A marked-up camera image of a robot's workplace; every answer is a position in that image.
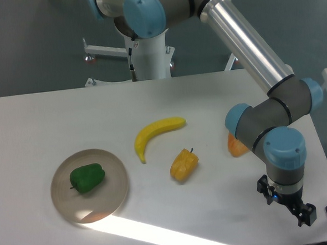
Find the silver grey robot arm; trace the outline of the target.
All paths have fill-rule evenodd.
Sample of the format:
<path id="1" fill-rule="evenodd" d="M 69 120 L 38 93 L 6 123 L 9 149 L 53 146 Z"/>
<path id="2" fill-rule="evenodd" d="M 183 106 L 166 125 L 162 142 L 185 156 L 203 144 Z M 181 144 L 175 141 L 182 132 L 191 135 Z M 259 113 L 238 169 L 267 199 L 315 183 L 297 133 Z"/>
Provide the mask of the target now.
<path id="1" fill-rule="evenodd" d="M 170 72 L 165 33 L 198 17 L 209 25 L 264 90 L 268 99 L 256 107 L 234 106 L 226 115 L 228 131 L 264 163 L 267 173 L 257 190 L 267 204 L 276 202 L 299 225 L 311 226 L 316 209 L 302 201 L 305 140 L 290 126 L 319 107 L 321 86 L 298 79 L 233 5 L 232 0 L 87 0 L 96 19 L 112 18 L 125 38 L 132 81 L 164 79 Z"/>

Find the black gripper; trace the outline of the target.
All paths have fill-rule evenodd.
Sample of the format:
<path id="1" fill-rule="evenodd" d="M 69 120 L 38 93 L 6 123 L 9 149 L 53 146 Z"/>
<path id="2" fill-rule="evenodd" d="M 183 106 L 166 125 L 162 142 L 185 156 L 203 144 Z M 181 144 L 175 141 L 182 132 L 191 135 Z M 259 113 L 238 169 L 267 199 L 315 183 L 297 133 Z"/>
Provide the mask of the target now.
<path id="1" fill-rule="evenodd" d="M 281 185 L 263 175 L 257 182 L 257 192 L 266 198 L 270 205 L 276 202 L 285 206 L 298 220 L 298 226 L 312 226 L 316 221 L 317 212 L 313 204 L 302 201 L 303 178 L 292 185 Z"/>

